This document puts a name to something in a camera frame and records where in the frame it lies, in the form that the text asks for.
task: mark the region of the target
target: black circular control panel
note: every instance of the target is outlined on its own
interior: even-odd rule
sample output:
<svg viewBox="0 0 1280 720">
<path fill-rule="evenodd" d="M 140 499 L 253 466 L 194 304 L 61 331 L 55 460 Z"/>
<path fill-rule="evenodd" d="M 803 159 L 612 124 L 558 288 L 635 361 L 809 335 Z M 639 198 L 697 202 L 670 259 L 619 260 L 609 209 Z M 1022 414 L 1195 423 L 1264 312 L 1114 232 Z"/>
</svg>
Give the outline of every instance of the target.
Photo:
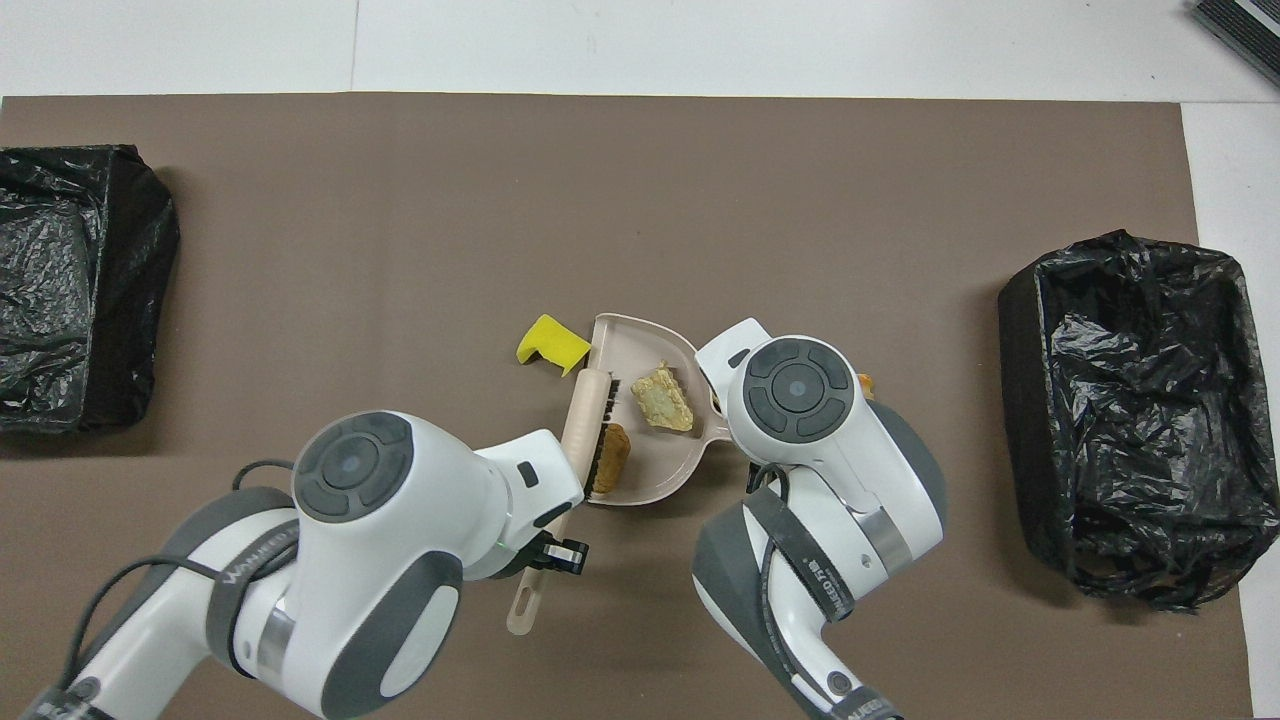
<svg viewBox="0 0 1280 720">
<path fill-rule="evenodd" d="M 782 442 L 819 441 L 845 421 L 856 397 L 849 364 L 812 340 L 781 338 L 746 364 L 746 413 Z"/>
<path fill-rule="evenodd" d="M 323 523 L 362 518 L 390 500 L 413 462 L 413 428 L 390 413 L 362 413 L 320 433 L 298 459 L 293 495 Z"/>
</svg>

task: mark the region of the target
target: white floor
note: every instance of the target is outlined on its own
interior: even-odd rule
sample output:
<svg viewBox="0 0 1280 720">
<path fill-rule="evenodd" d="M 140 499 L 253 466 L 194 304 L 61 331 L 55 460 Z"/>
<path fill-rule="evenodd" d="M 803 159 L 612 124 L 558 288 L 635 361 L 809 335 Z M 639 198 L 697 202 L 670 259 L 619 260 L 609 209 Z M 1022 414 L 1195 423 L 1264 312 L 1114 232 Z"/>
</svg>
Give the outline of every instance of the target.
<svg viewBox="0 0 1280 720">
<path fill-rule="evenodd" d="M 1244 265 L 1280 398 L 1280 88 L 1184 0 L 0 5 L 0 95 L 348 90 L 1183 102 L 1199 237 Z M 1280 551 L 1240 588 L 1280 716 Z"/>
</svg>

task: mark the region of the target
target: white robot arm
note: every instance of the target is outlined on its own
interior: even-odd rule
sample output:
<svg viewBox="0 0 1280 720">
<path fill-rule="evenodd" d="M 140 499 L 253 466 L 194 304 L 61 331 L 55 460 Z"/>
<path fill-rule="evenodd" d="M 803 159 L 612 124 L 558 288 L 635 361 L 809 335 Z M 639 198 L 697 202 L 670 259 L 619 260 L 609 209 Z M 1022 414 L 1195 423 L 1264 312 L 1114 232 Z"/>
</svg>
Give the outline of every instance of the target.
<svg viewBox="0 0 1280 720">
<path fill-rule="evenodd" d="M 320 717 L 362 716 L 430 667 L 463 580 L 585 561 L 541 530 L 582 501 L 548 430 L 472 452 L 419 418 L 352 415 L 307 443 L 293 500 L 247 488 L 187 519 L 22 720 L 151 720 L 210 655 Z"/>
<path fill-rule="evenodd" d="M 699 597 L 810 717 L 900 717 L 820 633 L 941 542 L 937 464 L 819 340 L 773 338 L 748 319 L 703 347 L 698 363 L 735 443 L 762 466 L 748 498 L 699 536 Z"/>
</svg>

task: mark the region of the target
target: black plastic bag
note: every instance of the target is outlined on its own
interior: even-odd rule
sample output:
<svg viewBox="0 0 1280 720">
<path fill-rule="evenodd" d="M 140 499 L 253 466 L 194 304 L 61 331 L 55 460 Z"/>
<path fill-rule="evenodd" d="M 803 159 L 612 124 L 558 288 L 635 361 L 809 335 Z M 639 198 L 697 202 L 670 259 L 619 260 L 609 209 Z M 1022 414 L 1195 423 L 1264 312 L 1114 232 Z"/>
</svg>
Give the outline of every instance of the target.
<svg viewBox="0 0 1280 720">
<path fill-rule="evenodd" d="M 1000 293 L 1023 536 L 1085 594 L 1193 611 L 1280 529 L 1266 382 L 1230 256 L 1124 231 Z"/>
<path fill-rule="evenodd" d="M 136 147 L 0 151 L 0 430 L 142 419 L 177 249 Z"/>
</svg>

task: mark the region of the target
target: brown table mat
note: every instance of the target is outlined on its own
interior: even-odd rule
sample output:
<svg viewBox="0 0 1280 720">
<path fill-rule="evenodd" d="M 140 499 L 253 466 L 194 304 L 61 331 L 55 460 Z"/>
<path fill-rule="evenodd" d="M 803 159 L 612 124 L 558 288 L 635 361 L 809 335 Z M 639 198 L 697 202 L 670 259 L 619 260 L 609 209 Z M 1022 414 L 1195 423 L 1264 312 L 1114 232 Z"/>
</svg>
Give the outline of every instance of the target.
<svg viewBox="0 0 1280 720">
<path fill-rule="evenodd" d="M 1235 594 L 1197 618 L 1080 597 L 1021 544 L 1004 441 L 1002 283 L 1119 227 L 1196 241 L 1175 105 L 4 101 L 0 143 L 90 142 L 140 147 L 183 245 L 146 420 L 0 438 L 0 716 L 54 679 L 92 591 L 243 462 L 381 406 L 472 446 L 558 432 L 572 379 L 517 365 L 516 342 L 539 313 L 589 334 L 602 311 L 695 343 L 746 315 L 820 337 L 920 432 L 948 536 L 826 635 L 913 720 L 1249 714 Z M 376 717 L 800 717 L 689 577 L 745 465 L 713 447 L 667 501 L 579 511 L 588 570 L 554 578 L 531 635 L 504 629 L 513 580 L 467 584 L 431 673 Z M 303 716 L 215 664 L 166 714 Z"/>
</svg>

